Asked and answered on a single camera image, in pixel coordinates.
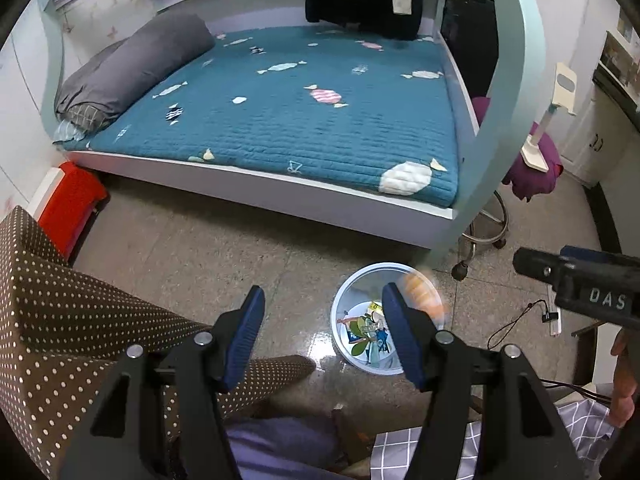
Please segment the gray pillow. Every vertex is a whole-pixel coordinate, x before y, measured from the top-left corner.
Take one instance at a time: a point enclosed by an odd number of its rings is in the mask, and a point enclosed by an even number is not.
[[[58,93],[56,112],[88,132],[113,123],[169,74],[212,49],[214,39],[195,14],[165,12],[115,45],[71,75]]]

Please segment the polka dot fabric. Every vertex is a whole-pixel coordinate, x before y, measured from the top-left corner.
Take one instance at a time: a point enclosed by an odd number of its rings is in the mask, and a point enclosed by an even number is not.
[[[0,224],[0,408],[50,479],[113,362],[133,343],[167,349],[208,327],[68,267],[20,206]],[[219,397],[223,415],[314,369],[292,356],[249,364]],[[167,440],[179,430],[174,388],[164,391]]]

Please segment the purple cushion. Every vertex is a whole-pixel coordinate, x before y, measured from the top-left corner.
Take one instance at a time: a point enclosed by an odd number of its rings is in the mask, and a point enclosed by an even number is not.
[[[471,104],[473,105],[479,124],[482,124],[490,102],[491,99],[488,97],[475,97],[471,99]],[[538,124],[533,123],[529,133],[532,134],[537,127]],[[538,146],[540,147],[542,156],[545,157],[546,164],[549,166],[549,170],[546,173],[527,166],[522,158],[522,154],[519,153],[515,162],[511,165],[511,168],[502,180],[503,184],[512,185],[511,190],[515,196],[520,200],[526,198],[527,202],[536,194],[551,193],[556,188],[556,180],[564,170],[560,161],[560,155],[558,155],[558,150],[556,150],[556,145],[551,137],[546,133],[542,134]]]

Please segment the cabinet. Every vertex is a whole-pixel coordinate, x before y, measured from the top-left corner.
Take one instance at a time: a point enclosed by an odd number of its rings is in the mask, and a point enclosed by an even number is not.
[[[616,224],[622,253],[640,258],[640,136],[630,140],[622,160],[600,184]]]
[[[633,135],[638,132],[620,107],[592,85],[561,149],[562,163],[587,186],[594,186],[619,163]]]

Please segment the orange object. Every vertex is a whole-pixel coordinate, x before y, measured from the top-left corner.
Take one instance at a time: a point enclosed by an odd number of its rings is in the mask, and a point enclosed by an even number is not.
[[[447,305],[442,301],[439,294],[436,294],[433,279],[428,277],[431,286],[417,274],[405,274],[402,276],[400,284],[405,293],[405,299],[410,300],[411,306],[429,314],[431,319],[444,322],[448,313]]]
[[[108,193],[97,177],[72,162],[60,165],[65,172],[47,202],[38,224],[65,259],[69,259],[95,206]]]

